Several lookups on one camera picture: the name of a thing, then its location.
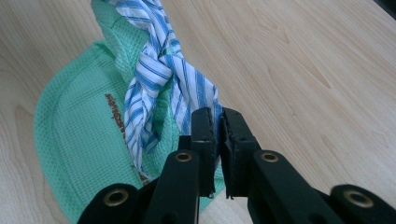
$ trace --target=wood grain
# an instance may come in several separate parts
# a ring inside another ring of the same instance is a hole
[[[371,0],[163,0],[183,52],[263,148],[315,188],[350,183],[396,207],[396,21]],[[0,223],[67,223],[35,153],[53,75],[102,38],[90,2],[0,2]],[[201,223],[250,223],[224,194]]]

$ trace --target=green towel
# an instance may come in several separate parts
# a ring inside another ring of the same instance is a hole
[[[142,187],[123,139],[124,97],[136,60],[148,36],[113,6],[92,1],[105,40],[93,43],[62,69],[37,103],[35,146],[49,185],[71,223],[76,223],[95,194],[114,183]],[[147,172],[159,176],[167,155],[177,149],[169,83],[153,112],[161,141],[143,157]],[[216,172],[218,192],[224,188]],[[201,200],[201,211],[209,199]]]

